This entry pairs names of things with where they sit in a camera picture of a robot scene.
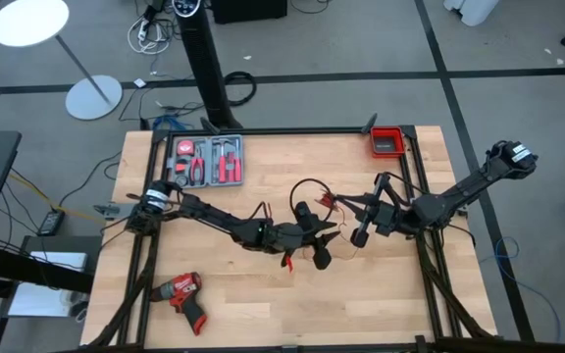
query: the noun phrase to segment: wooden tabletop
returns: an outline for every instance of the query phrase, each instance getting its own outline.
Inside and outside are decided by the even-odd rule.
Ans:
[[[441,129],[418,126],[419,144],[432,192],[440,193],[455,179]],[[127,193],[141,193],[150,148],[150,132],[129,132],[117,174],[113,201],[131,203]],[[374,159],[368,136],[357,134],[245,136],[245,184],[195,190],[203,201],[238,217],[247,217],[260,201],[271,203],[275,223],[294,222],[288,207],[290,189],[314,177],[334,193],[371,192],[377,173],[401,174],[397,160]],[[157,160],[160,176],[163,153]],[[417,180],[413,158],[409,158]],[[404,196],[403,185],[392,180]],[[317,185],[300,186],[294,202],[305,200],[322,218],[326,208],[315,201]],[[243,250],[229,236],[198,222],[163,224],[154,285],[187,272],[202,275],[198,301],[208,315],[199,336],[184,316],[167,302],[152,303],[146,348],[371,344],[412,342],[423,334],[433,341],[428,307],[414,241],[393,233],[371,232],[365,248],[348,241],[358,225],[352,213],[335,212],[331,221],[344,237],[329,244],[333,262],[315,269],[312,251],[297,251],[290,274],[280,266],[281,255]],[[455,217],[453,224],[467,227]],[[108,239],[123,227],[106,232]],[[457,297],[480,325],[495,326],[470,237],[454,228],[444,232],[444,253]],[[126,288],[133,235],[112,241],[101,253],[81,343],[91,341],[119,307]],[[148,242],[143,244],[141,266]],[[437,293],[444,332],[449,332],[445,305]],[[132,310],[129,340],[134,340],[139,304]]]

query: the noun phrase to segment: cordless drill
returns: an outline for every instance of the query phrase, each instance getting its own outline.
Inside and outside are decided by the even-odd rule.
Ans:
[[[195,300],[201,288],[202,279],[198,273],[180,275],[154,288],[151,301],[159,302],[169,299],[169,304],[176,308],[177,313],[186,315],[193,333],[198,335],[207,319],[206,314]]]

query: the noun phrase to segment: red-handled pliers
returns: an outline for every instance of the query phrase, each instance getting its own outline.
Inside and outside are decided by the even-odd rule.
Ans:
[[[202,159],[202,150],[198,146],[195,149],[195,156],[191,160],[191,168],[190,168],[190,184],[191,186],[195,185],[195,170],[200,170],[200,176],[197,179],[200,185],[204,184],[204,159]]]

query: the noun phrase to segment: yellow cable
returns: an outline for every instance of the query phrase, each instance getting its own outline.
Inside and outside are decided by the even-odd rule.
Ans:
[[[45,200],[49,206],[51,206],[51,208],[62,211],[68,215],[71,216],[76,216],[76,217],[80,217],[86,220],[90,220],[90,221],[94,221],[102,226],[104,226],[106,224],[105,221],[100,220],[98,218],[92,217],[92,216],[88,216],[84,213],[81,212],[77,212],[77,211],[73,211],[73,210],[69,210],[66,209],[64,207],[60,207],[58,205],[56,205],[55,203],[53,203],[47,196],[45,196],[42,192],[40,192],[37,188],[34,187],[34,185],[30,184],[29,182],[23,180],[22,178],[9,174],[8,177],[11,177],[12,179],[16,180],[17,182],[20,182],[21,184],[23,184],[25,187],[29,188],[30,190],[32,190],[34,193],[36,193],[38,196],[40,196],[40,198],[42,198],[43,200]]]

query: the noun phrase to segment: tool case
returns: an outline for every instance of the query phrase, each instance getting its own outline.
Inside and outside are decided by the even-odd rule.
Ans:
[[[243,137],[175,137],[166,168],[182,188],[234,186],[244,181]]]

